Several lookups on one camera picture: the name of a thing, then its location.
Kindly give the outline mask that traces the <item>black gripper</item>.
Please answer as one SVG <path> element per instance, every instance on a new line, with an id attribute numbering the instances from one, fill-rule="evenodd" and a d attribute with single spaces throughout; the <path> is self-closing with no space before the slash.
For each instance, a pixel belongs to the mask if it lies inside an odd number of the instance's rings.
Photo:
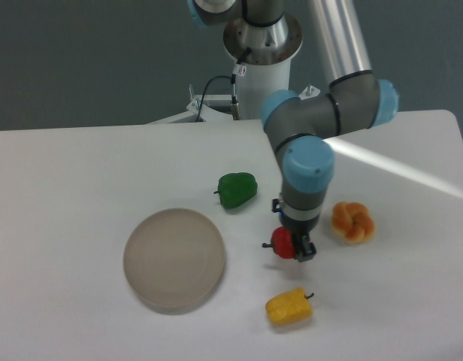
<path id="1" fill-rule="evenodd" d="M 279 214 L 280 223 L 293 235 L 294 258 L 298 262 L 312 260 L 316 248 L 308 235 L 319 220 L 320 194 L 293 193 L 286 198 L 280 193 L 272 201 L 272 211 Z"/>

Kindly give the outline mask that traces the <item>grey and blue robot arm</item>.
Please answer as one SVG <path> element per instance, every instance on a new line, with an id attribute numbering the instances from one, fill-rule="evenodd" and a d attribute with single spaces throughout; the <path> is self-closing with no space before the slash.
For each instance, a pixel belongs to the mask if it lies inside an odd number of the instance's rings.
<path id="1" fill-rule="evenodd" d="M 190 1 L 202 27 L 225 25 L 223 43 L 234 60 L 231 115 L 260 119 L 282 175 L 272 202 L 288 244 L 279 256 L 311 260 L 310 231 L 319 220 L 334 174 L 327 139 L 383 125 L 398 110 L 393 85 L 375 77 L 351 1 L 311 1 L 328 91 L 299 94 L 289 88 L 292 58 L 303 42 L 299 22 L 282 1 Z"/>

